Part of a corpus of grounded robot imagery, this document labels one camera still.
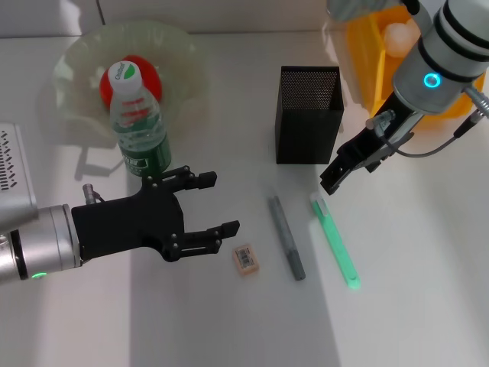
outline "gray marker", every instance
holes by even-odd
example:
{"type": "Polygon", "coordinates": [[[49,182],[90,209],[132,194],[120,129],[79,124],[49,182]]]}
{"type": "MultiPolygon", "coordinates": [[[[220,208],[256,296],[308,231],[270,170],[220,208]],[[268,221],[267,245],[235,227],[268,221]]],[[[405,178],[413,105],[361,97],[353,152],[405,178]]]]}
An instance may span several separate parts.
{"type": "Polygon", "coordinates": [[[296,281],[301,281],[306,277],[306,273],[304,272],[303,263],[300,261],[296,243],[293,240],[289,223],[287,223],[287,218],[283,213],[278,196],[269,198],[268,206],[270,207],[272,217],[274,218],[275,226],[277,227],[278,235],[282,242],[282,247],[287,256],[287,260],[289,261],[290,268],[292,269],[293,276],[296,281]]]}

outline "pen holder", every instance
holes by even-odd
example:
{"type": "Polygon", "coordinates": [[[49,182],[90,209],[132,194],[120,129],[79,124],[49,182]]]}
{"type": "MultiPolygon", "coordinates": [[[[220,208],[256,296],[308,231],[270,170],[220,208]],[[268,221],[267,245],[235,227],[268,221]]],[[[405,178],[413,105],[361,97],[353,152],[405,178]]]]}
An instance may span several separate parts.
{"type": "Polygon", "coordinates": [[[343,116],[339,67],[282,67],[275,119],[278,164],[328,164],[343,116]]]}

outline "white ball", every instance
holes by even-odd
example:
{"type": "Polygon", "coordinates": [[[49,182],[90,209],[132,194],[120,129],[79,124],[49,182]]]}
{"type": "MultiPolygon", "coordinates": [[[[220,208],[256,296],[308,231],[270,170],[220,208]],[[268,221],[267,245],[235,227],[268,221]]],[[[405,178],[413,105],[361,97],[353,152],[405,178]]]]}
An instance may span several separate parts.
{"type": "Polygon", "coordinates": [[[413,41],[411,27],[402,23],[393,23],[385,27],[384,44],[389,56],[404,58],[414,42],[416,41],[413,41]]]}
{"type": "Polygon", "coordinates": [[[406,22],[407,27],[410,29],[411,38],[413,42],[416,43],[418,41],[419,36],[421,35],[421,31],[419,30],[418,24],[414,21],[414,19],[410,19],[406,22]]]}

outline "green pen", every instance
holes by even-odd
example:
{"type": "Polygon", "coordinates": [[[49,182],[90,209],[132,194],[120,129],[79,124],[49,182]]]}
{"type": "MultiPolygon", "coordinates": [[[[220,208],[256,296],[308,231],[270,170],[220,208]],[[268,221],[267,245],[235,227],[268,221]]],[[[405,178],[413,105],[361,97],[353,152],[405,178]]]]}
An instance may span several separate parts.
{"type": "Polygon", "coordinates": [[[310,199],[314,213],[316,213],[319,222],[321,223],[322,230],[328,239],[329,246],[331,247],[331,251],[333,251],[336,262],[338,262],[338,266],[342,271],[346,284],[350,288],[359,289],[360,278],[353,266],[353,262],[351,262],[348,251],[346,251],[346,248],[343,245],[342,237],[339,235],[335,222],[333,222],[333,218],[326,206],[326,202],[320,193],[313,193],[310,199]]]}

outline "eraser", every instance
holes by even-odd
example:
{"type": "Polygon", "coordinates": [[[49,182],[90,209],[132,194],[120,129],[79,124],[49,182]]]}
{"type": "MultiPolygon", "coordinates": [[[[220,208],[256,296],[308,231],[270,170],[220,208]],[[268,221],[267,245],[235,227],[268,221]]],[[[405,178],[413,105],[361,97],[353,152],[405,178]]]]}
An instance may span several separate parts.
{"type": "Polygon", "coordinates": [[[241,275],[255,273],[260,268],[257,256],[250,245],[237,247],[233,250],[232,257],[235,260],[241,275]]]}

